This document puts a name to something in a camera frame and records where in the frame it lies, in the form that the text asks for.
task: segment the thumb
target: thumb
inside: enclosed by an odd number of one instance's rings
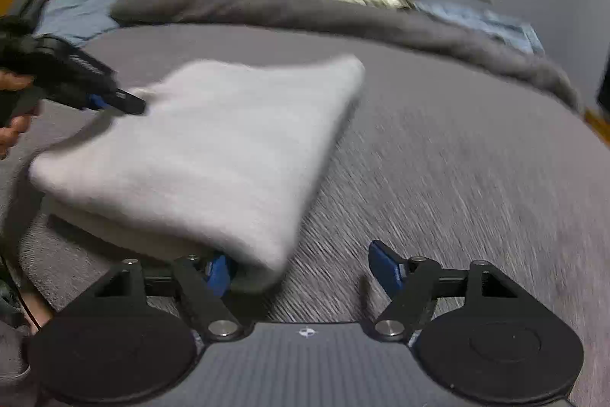
[[[33,81],[33,77],[0,70],[0,90],[22,90],[31,85]]]

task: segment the light blue pillow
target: light blue pillow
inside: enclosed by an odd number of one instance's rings
[[[115,0],[50,0],[36,35],[50,33],[81,47],[95,36],[119,28],[110,16]]]

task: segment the gray fleece blanket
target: gray fleece blanket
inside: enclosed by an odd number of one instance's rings
[[[423,13],[382,10],[333,0],[117,0],[111,16],[127,25],[216,23],[289,28],[361,37],[450,56],[497,76],[517,79],[580,110],[565,72],[468,28]]]

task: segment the white folded blanket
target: white folded blanket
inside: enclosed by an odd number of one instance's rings
[[[165,260],[215,248],[240,263],[235,289],[260,291],[286,267],[363,79],[353,56],[195,61],[134,91],[144,116],[101,112],[30,178],[56,215],[103,240]]]

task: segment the gray fabric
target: gray fabric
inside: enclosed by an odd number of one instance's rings
[[[124,24],[223,23],[289,28],[377,40],[479,66],[550,92],[573,109],[578,94],[561,68],[468,28],[422,13],[381,10],[333,0],[117,0],[111,16]]]
[[[159,80],[198,58],[306,64],[355,54],[367,71],[364,94],[289,271],[261,298],[231,296],[236,314],[311,322],[378,313],[387,298],[367,270],[373,238],[446,267],[488,259],[583,339],[586,362],[572,399],[608,405],[610,151],[555,98],[437,56],[290,31],[136,27],[105,34],[87,50],[114,67],[124,86]],[[3,185],[29,154],[92,117],[53,103],[44,111],[0,163]],[[129,254],[47,218],[26,181],[13,190],[0,191],[4,234],[54,307]]]

